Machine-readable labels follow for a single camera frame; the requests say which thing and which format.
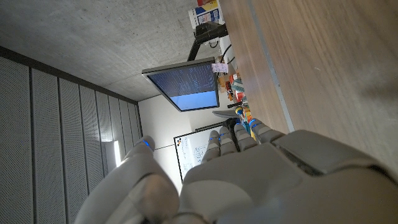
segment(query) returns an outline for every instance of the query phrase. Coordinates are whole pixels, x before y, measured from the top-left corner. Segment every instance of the white wall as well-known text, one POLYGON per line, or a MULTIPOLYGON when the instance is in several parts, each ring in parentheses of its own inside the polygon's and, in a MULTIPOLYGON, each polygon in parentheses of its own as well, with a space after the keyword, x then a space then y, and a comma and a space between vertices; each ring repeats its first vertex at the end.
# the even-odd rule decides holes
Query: white wall
POLYGON ((220 93, 219 98, 219 108, 189 112, 178 112, 162 95, 138 102, 143 135, 149 135, 155 140, 155 160, 169 175, 178 191, 181 189, 181 178, 174 137, 225 121, 225 118, 215 116, 212 111, 228 110, 227 105, 233 102, 228 99, 226 93, 220 93))

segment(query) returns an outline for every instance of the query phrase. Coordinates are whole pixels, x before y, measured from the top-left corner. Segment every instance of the concrete ceiling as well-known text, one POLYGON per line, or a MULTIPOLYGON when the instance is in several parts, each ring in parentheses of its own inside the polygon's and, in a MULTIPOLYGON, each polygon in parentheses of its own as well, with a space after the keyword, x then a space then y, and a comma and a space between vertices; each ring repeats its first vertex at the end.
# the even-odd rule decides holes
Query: concrete ceiling
MULTIPOLYGON (((186 61, 196 0, 1 0, 0 45, 133 100, 144 68, 186 61)), ((197 58, 217 56, 202 45, 197 58)))

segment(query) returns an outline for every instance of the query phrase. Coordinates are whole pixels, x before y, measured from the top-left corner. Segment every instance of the whiteboard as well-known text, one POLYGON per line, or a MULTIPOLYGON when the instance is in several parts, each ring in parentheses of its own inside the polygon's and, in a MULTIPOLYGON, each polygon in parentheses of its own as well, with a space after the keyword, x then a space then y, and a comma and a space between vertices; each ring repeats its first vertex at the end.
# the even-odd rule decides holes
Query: whiteboard
POLYGON ((215 130, 219 132, 220 128, 221 125, 215 128, 174 137, 181 181, 192 167, 201 163, 201 159, 207 150, 211 131, 215 130))

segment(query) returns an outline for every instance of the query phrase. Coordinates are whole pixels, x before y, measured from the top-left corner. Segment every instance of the whiteboard frame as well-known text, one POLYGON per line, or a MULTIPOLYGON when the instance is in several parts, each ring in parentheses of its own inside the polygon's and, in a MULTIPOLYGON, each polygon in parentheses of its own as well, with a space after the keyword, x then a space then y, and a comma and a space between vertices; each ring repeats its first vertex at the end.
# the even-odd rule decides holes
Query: whiteboard frame
POLYGON ((179 158, 179 156, 178 156, 177 144, 175 143, 175 139, 180 138, 180 137, 185 137, 185 136, 188 136, 188 135, 191 135, 191 134, 200 133, 200 132, 202 132, 202 131, 206 131, 206 130, 209 130, 209 129, 222 127, 222 126, 223 126, 223 122, 220 122, 220 123, 212 124, 212 125, 206 126, 206 127, 204 127, 204 128, 201 128, 200 131, 194 131, 194 132, 192 132, 192 133, 183 134, 183 135, 181 135, 181 136, 177 136, 177 137, 174 137, 174 138, 173 138, 175 153, 176 153, 176 155, 177 155, 178 169, 180 170, 181 183, 182 183, 182 181, 183 181, 183 180, 182 180, 182 172, 181 172, 180 158, 179 158))

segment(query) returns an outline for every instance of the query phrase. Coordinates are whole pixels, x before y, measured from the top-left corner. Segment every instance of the wooden desk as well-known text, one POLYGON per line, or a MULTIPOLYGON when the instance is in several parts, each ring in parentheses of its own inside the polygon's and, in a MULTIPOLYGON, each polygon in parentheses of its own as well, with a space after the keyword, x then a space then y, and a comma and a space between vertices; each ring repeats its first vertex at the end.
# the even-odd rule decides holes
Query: wooden desk
POLYGON ((220 4, 254 117, 285 133, 291 119, 398 172, 397 1, 220 4))

